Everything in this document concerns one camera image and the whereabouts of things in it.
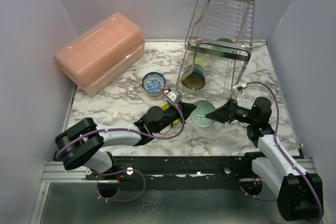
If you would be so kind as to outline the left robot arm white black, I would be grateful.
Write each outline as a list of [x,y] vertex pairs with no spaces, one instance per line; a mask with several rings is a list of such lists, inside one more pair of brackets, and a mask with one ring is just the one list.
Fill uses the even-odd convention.
[[150,141],[169,140],[179,136],[186,119],[196,105],[179,102],[166,110],[159,106],[148,109],[139,120],[128,126],[106,126],[84,118],[55,138],[56,159],[61,160],[65,170],[73,170],[87,163],[93,163],[104,179],[115,175],[116,166],[112,155],[100,152],[102,147],[127,145],[142,146]]

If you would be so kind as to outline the white grey bottom bowl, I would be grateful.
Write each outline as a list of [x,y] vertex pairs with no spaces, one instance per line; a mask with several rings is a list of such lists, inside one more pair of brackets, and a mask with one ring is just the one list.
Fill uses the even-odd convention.
[[187,61],[188,61],[188,63],[192,63],[193,61],[196,61],[195,53],[194,52],[190,52],[187,55]]

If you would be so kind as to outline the grey patterned bowl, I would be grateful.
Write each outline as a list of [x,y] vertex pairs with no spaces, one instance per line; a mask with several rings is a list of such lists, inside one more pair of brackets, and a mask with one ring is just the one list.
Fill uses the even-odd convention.
[[215,107],[206,100],[199,100],[194,103],[196,109],[191,113],[192,122],[199,128],[208,128],[214,124],[214,120],[208,119],[205,115],[215,110]]

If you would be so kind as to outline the lime green white bowl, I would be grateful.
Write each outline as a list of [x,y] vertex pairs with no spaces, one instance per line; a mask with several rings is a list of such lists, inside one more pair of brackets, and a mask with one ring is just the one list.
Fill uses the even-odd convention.
[[203,68],[206,68],[209,62],[210,62],[209,57],[195,59],[195,63],[201,65]]

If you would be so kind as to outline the stainless steel dish rack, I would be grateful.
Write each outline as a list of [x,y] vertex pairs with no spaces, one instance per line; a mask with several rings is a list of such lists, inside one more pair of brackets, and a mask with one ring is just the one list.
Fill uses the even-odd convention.
[[[185,53],[175,86],[214,97],[229,97],[251,59],[255,0],[197,0],[185,38]],[[206,68],[188,63],[187,55],[209,57]],[[205,86],[188,89],[181,81],[195,67],[206,72]]]

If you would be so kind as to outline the dark teal beige bowl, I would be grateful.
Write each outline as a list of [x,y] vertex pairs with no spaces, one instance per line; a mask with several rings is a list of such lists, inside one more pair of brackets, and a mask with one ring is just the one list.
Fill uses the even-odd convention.
[[195,67],[192,73],[181,81],[182,85],[188,89],[200,90],[205,86],[206,72],[203,68]]

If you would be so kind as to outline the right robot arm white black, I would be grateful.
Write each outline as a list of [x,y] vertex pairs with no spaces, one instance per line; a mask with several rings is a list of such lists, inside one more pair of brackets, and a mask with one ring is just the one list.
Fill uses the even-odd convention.
[[247,136],[263,157],[241,164],[246,177],[258,175],[277,198],[280,215],[286,221],[320,221],[323,216],[322,180],[308,172],[283,147],[269,124],[271,101],[258,97],[251,109],[229,99],[220,108],[206,114],[219,123],[238,121],[247,124]]

